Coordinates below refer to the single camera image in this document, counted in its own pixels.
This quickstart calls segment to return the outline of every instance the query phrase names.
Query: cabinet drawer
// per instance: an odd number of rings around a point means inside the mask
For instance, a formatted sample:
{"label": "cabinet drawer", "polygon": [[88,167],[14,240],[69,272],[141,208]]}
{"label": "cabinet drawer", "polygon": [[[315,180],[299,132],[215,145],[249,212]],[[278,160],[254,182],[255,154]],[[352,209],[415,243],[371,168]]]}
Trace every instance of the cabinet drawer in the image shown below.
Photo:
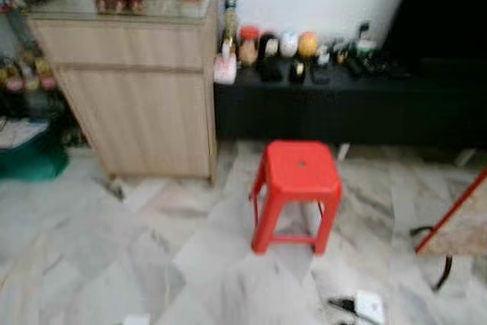
{"label": "cabinet drawer", "polygon": [[202,68],[195,26],[102,21],[33,21],[55,64]]}
{"label": "cabinet drawer", "polygon": [[201,75],[74,69],[59,75],[109,173],[209,176]]}

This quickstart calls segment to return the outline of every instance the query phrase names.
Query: wooden cabinet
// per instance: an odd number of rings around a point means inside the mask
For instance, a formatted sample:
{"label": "wooden cabinet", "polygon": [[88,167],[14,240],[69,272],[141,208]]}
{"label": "wooden cabinet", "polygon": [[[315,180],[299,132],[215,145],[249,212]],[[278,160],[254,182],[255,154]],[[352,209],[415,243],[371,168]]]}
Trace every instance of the wooden cabinet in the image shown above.
{"label": "wooden cabinet", "polygon": [[215,0],[205,17],[30,15],[108,174],[215,177]]}

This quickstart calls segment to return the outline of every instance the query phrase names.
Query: glass top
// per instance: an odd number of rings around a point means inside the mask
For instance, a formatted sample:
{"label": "glass top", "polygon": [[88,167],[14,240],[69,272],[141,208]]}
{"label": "glass top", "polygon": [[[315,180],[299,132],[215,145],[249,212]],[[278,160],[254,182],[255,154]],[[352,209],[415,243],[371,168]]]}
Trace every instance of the glass top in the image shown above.
{"label": "glass top", "polygon": [[98,13],[95,0],[48,0],[34,5],[29,16],[44,19],[87,21],[140,21],[144,23],[199,23],[205,18],[210,0],[144,0],[140,14]]}

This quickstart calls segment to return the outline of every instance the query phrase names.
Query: marble floor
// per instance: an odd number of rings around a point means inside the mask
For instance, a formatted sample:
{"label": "marble floor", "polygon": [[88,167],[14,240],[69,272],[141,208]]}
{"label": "marble floor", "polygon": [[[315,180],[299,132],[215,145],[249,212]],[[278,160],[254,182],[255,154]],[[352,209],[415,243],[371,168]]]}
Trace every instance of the marble floor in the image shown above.
{"label": "marble floor", "polygon": [[[411,227],[436,222],[479,167],[425,163],[413,150],[353,147],[324,256],[305,245],[250,249],[247,201],[264,144],[224,143],[218,182],[147,179],[106,189],[92,157],[49,183],[0,181],[0,324],[156,325],[353,323],[326,304],[364,289],[393,325],[487,323],[487,256],[418,257]],[[314,232],[317,210],[292,205],[282,232]]]}

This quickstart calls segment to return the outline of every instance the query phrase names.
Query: red plastic stool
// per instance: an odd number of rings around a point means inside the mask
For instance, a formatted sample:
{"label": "red plastic stool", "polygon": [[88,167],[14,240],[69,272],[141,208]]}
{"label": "red plastic stool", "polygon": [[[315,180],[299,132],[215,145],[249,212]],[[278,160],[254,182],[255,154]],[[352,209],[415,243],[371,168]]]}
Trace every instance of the red plastic stool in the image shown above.
{"label": "red plastic stool", "polygon": [[[257,196],[264,183],[267,184],[267,197],[259,219]],[[320,142],[272,142],[261,158],[250,193],[256,222],[253,251],[265,253],[269,243],[275,242],[312,244],[315,253],[324,253],[341,197],[342,184],[326,145]],[[316,237],[274,236],[279,214],[290,201],[318,202],[321,224]]]}

